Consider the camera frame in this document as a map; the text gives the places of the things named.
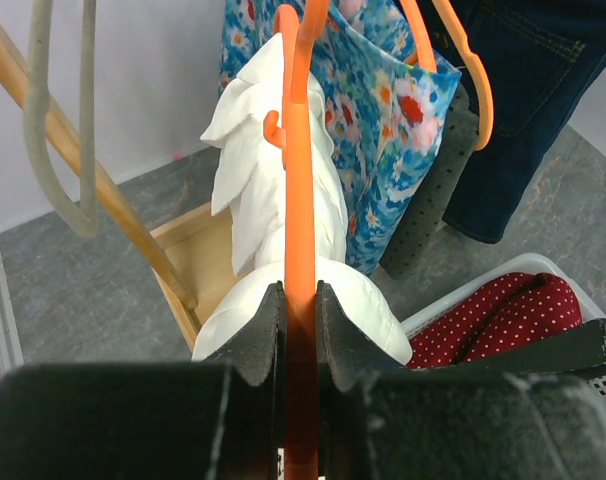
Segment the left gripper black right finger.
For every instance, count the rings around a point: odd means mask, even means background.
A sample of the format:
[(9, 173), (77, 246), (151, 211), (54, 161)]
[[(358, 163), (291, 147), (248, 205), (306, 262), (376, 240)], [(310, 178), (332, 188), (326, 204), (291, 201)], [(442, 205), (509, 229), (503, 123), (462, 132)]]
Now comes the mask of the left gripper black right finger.
[(411, 371), (316, 295), (329, 479), (606, 479), (606, 319), (476, 366)]

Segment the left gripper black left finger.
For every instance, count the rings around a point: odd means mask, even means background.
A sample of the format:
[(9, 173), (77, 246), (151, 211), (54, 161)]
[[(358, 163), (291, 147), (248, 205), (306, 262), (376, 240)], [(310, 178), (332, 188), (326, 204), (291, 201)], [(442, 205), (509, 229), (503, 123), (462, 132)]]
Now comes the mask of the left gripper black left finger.
[(283, 289), (201, 362), (21, 367), (0, 381), (0, 479), (273, 479)]

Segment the red polka dot skirt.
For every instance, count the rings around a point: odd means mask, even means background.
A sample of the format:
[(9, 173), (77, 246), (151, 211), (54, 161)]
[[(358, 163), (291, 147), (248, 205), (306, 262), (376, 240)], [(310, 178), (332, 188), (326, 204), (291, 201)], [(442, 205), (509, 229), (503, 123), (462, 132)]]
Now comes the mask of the red polka dot skirt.
[(569, 284), (551, 273), (511, 272), (476, 290), (410, 339), (411, 369), (486, 359), (583, 324)]

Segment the white blouse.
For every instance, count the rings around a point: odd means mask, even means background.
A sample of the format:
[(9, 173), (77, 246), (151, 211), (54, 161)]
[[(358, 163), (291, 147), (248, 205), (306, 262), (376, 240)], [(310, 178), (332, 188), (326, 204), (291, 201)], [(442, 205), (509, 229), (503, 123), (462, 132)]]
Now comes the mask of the white blouse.
[[(211, 212), (232, 216), (233, 274), (238, 283), (200, 330), (192, 358), (201, 361), (220, 348), (255, 315), (267, 287), (284, 277), (286, 172), (282, 153), (267, 142), (263, 121), (282, 109), (284, 55), (274, 35), (224, 89), (205, 143), (219, 149)], [(401, 364), (412, 348), (400, 321), (379, 288), (348, 266), (348, 213), (331, 155), (333, 141), (324, 126), (325, 96), (314, 76), (307, 84), (312, 140), (316, 277), (330, 284), (357, 327)]]

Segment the orange hanger of blouse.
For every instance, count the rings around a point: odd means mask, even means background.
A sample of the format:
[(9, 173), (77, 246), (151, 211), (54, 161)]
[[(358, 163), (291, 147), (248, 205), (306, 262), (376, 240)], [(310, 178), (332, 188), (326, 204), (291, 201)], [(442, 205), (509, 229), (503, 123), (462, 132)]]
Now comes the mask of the orange hanger of blouse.
[(302, 17), (278, 7), (282, 37), (282, 107), (263, 120), (263, 136), (282, 151), (286, 173), (284, 293), (287, 309), (284, 399), (284, 477), (318, 477), (319, 394), (315, 325), (315, 231), (308, 79), (312, 52), (323, 33), (327, 1), (308, 1)]

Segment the blue floral skirt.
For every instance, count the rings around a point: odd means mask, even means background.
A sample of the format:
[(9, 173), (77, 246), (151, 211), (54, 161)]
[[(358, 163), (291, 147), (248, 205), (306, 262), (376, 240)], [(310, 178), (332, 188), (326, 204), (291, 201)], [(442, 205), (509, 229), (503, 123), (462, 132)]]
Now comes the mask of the blue floral skirt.
[[(202, 136), (220, 151), (212, 208), (237, 218), (232, 265), (238, 273), (283, 256), (281, 243), (260, 244), (261, 230), (283, 221), (281, 152), (263, 136), (266, 114), (282, 103), (277, 9), (275, 1), (226, 3), (221, 97)], [(436, 159), (460, 79), (442, 57), (433, 70), (410, 64), (414, 50), (411, 28), (391, 1), (332, 2), (313, 50), (313, 152), (335, 165), (346, 206), (341, 249), (347, 264), (366, 275)]]

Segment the orange hanger of floral skirt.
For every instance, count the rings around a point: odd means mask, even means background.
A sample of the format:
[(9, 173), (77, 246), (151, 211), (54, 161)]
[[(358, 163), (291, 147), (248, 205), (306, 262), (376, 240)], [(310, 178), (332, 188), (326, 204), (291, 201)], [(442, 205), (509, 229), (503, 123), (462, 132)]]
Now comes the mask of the orange hanger of floral skirt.
[(400, 0), (415, 43), (415, 57), (419, 67), (435, 73), (436, 61), (425, 22), (415, 0)]

